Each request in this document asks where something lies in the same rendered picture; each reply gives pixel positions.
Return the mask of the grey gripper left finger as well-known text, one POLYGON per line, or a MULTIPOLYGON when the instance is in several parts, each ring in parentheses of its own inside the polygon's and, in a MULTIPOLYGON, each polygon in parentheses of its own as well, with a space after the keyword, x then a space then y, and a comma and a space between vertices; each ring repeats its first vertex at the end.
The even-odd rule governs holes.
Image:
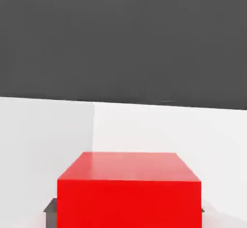
POLYGON ((32 228, 57 228, 57 198, 53 198, 32 223, 32 228))

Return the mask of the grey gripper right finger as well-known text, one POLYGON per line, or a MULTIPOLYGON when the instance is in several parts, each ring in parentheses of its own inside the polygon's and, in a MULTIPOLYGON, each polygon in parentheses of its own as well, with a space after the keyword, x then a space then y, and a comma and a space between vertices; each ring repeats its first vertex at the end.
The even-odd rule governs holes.
POLYGON ((223 215, 218 212, 209 201, 202 201, 202 228, 226 228, 223 215))

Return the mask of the small red cube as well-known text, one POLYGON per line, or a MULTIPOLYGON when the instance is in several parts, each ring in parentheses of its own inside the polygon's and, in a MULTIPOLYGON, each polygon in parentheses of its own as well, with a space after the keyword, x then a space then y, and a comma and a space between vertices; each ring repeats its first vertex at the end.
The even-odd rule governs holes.
POLYGON ((175 153, 84 152, 57 180, 57 228, 202 228, 201 181, 175 153))

